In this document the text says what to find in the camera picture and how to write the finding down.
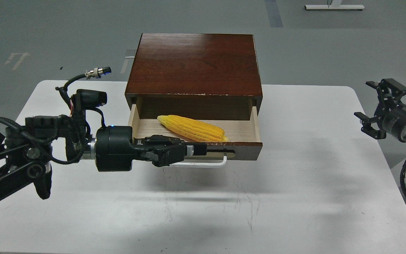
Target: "floor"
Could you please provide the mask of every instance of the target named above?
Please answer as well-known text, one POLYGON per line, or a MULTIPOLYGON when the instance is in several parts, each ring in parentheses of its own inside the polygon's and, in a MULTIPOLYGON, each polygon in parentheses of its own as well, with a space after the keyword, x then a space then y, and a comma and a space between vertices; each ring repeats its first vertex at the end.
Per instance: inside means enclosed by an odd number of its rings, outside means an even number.
MULTIPOLYGON (((126 50, 137 48, 143 32, 253 34, 263 84, 349 86, 372 115, 377 97, 366 81, 406 85, 406 1, 343 1, 363 11, 303 7, 323 3, 0 0, 0 116, 15 119, 44 79, 110 66, 105 80, 127 80, 126 50)), ((390 168, 405 159, 406 143, 390 137, 379 144, 390 168)))

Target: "drawer handle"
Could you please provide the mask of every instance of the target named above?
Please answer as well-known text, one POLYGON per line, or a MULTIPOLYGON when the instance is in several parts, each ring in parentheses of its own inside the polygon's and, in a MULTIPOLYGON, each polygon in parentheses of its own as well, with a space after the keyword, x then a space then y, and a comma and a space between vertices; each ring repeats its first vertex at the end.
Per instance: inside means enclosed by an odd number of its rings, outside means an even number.
POLYGON ((221 162, 176 162, 170 164, 174 168, 221 168, 227 164, 227 156, 223 156, 221 162))

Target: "wooden cabinet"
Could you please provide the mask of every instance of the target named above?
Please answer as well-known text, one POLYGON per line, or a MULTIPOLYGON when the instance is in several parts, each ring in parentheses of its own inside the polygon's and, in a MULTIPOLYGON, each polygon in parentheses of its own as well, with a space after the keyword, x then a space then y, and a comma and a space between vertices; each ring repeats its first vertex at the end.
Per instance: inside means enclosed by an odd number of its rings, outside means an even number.
POLYGON ((263 144, 263 92, 253 35, 142 34, 125 91, 134 138, 178 136, 156 117, 175 114, 223 128, 229 142, 208 143, 208 157, 256 160, 263 144))

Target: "corn cob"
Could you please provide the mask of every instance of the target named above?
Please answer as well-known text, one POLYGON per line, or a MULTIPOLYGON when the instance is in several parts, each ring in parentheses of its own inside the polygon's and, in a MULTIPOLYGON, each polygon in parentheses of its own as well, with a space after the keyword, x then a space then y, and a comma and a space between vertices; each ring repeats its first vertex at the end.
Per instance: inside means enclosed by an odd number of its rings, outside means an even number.
POLYGON ((228 141, 228 138, 224 135, 225 131, 222 128, 206 122, 175 115, 158 116, 158 120, 172 132, 197 142, 228 141))

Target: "dark wood surface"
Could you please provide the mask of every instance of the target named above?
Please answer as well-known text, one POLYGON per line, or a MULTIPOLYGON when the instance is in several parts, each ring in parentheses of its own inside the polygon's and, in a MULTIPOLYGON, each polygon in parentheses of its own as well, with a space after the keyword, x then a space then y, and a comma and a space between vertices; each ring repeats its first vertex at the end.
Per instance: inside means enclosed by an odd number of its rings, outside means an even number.
POLYGON ((126 95, 243 96, 259 106, 253 35, 142 34, 126 95))

